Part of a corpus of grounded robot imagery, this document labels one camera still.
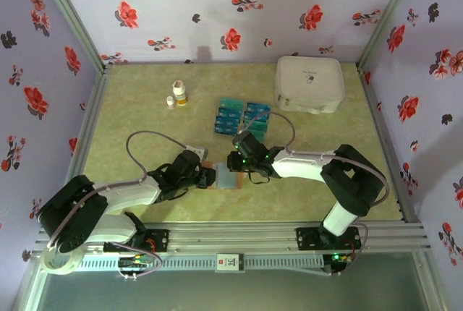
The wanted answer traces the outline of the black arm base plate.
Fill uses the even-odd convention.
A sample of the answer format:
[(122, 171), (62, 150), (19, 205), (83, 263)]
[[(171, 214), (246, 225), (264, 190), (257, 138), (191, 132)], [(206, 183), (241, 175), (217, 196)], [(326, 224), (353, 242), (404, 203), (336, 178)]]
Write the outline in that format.
[(169, 243), (169, 230), (147, 229), (137, 232), (126, 245), (154, 253), (166, 252)]
[(321, 227), (301, 227), (295, 229), (299, 251), (308, 250), (351, 250), (357, 251), (362, 242), (358, 228), (350, 226), (341, 236), (337, 237)]

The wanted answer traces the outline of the pink leather card holder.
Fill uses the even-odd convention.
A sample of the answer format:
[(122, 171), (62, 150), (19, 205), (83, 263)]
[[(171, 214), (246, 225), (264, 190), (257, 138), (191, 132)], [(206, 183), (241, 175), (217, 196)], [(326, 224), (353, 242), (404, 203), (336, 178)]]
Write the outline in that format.
[(201, 166), (216, 170), (216, 188), (207, 190), (238, 190), (242, 188), (244, 174), (230, 172), (225, 162), (203, 161)]

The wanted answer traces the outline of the small board with green light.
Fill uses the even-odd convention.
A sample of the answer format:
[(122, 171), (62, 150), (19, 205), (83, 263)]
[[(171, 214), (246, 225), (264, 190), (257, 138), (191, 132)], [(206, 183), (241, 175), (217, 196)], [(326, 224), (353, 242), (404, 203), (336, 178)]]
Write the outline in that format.
[(327, 273), (331, 276), (340, 276), (352, 264), (355, 255), (355, 252), (324, 255), (323, 261)]

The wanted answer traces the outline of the aluminium frame post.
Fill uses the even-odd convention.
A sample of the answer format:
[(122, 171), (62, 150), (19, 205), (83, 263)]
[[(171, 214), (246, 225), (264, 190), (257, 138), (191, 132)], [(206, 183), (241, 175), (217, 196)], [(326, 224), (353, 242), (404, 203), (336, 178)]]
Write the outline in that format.
[(384, 30), (386, 29), (391, 19), (394, 17), (396, 10), (399, 8), (401, 2), (402, 0), (388, 0), (386, 7), (381, 14), (381, 18), (379, 19), (378, 24), (370, 37), (370, 40), (362, 51), (360, 60), (356, 63), (357, 72), (359, 74), (364, 72), (365, 64), (372, 56), (381, 36), (383, 35)]
[(84, 48), (86, 55), (91, 60), (97, 72), (103, 74), (105, 72), (106, 65), (103, 63), (100, 56), (98, 55), (97, 49), (90, 35), (85, 29), (85, 26), (83, 25), (82, 20), (80, 19), (77, 11), (75, 10), (71, 0), (54, 1), (60, 8), (62, 14), (67, 20), (78, 41), (80, 42), (80, 45)]

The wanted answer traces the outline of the clear tape roll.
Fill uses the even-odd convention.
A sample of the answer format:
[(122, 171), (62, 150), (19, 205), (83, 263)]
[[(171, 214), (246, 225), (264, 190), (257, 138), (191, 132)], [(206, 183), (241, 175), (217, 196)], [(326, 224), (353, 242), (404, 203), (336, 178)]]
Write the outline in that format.
[(80, 252), (60, 253), (56, 248), (45, 248), (40, 258), (41, 270), (54, 275), (67, 275), (82, 261)]

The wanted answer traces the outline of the clear acrylic card stand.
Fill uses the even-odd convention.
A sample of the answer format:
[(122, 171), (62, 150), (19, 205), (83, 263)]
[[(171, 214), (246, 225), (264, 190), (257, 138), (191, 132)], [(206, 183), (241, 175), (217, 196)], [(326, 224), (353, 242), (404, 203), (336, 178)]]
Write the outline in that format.
[(220, 135), (236, 136), (245, 127), (254, 135), (258, 142), (264, 142), (268, 131), (269, 115), (257, 115), (269, 112), (271, 107), (264, 103), (244, 102), (233, 98), (221, 98), (214, 121), (214, 132)]

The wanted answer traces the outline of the white plastic container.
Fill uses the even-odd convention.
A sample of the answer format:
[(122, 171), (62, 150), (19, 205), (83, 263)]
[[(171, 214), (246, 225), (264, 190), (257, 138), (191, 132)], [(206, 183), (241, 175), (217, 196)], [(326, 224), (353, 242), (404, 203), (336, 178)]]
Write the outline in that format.
[(282, 56), (277, 61), (275, 102), (281, 110), (332, 114), (344, 96), (344, 78), (338, 60)]

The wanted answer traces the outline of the aluminium frame rail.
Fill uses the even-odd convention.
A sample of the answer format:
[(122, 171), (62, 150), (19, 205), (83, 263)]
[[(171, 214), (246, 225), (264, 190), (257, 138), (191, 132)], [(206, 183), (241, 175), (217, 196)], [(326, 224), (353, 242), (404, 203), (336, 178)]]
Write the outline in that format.
[[(164, 255), (245, 255), (303, 254), (300, 228), (316, 227), (316, 222), (179, 222), (148, 223), (148, 229), (169, 231)], [(368, 221), (359, 227), (357, 241), (366, 238), (364, 253), (429, 252), (431, 246), (420, 223)]]

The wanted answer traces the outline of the green circuit board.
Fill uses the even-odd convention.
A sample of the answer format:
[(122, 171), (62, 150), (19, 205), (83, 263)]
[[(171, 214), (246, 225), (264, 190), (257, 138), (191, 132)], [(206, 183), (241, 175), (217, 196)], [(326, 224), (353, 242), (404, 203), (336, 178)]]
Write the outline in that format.
[(119, 268), (145, 269), (153, 262), (153, 258), (147, 255), (134, 255), (132, 257), (121, 257), (118, 261)]

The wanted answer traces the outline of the large white pill bottle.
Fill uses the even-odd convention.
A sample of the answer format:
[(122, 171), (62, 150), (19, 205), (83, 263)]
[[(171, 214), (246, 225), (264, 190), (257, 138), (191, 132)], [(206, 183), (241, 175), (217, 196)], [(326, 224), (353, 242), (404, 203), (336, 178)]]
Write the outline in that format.
[(184, 83), (181, 80), (176, 80), (172, 83), (172, 92), (178, 106), (187, 104), (187, 92)]

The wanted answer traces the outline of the aluminium side rail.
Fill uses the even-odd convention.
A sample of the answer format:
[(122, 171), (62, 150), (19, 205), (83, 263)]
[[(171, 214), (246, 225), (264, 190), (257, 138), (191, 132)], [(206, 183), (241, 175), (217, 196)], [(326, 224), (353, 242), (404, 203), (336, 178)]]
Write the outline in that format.
[(88, 159), (90, 146), (95, 133), (111, 70), (112, 66), (108, 66), (103, 69), (102, 73), (97, 74), (95, 84), (85, 109), (82, 126), (77, 136), (77, 145), (75, 147), (74, 154), (71, 157), (66, 178), (64, 179), (64, 183), (61, 185), (59, 191), (72, 177), (83, 174), (83, 171), (85, 170), (85, 164)]
[(389, 175), (388, 179), (391, 184), (391, 188), (395, 191), (394, 197), (398, 203), (402, 219), (408, 223), (419, 223), (420, 220), (415, 214), (415, 210), (410, 202), (410, 196), (408, 195), (406, 184), (399, 175), (399, 172), (402, 170), (402, 166), (399, 164), (399, 160), (396, 156), (394, 144), (392, 143), (391, 136), (383, 116), (383, 109), (380, 111), (377, 109), (377, 104), (380, 101), (377, 98), (372, 85), (367, 84), (365, 79), (365, 70), (360, 66), (359, 62), (355, 64), (355, 69), (357, 70), (363, 90), (365, 91), (365, 96), (370, 107), (371, 115), (378, 133), (378, 139), (380, 140), (386, 161)]

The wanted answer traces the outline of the white red label tag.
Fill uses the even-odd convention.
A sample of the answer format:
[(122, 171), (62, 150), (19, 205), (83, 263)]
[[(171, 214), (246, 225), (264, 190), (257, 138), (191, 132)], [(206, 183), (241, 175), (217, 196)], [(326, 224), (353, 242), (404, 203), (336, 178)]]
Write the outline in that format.
[(216, 255), (216, 272), (238, 273), (245, 271), (245, 260), (243, 254), (218, 253)]

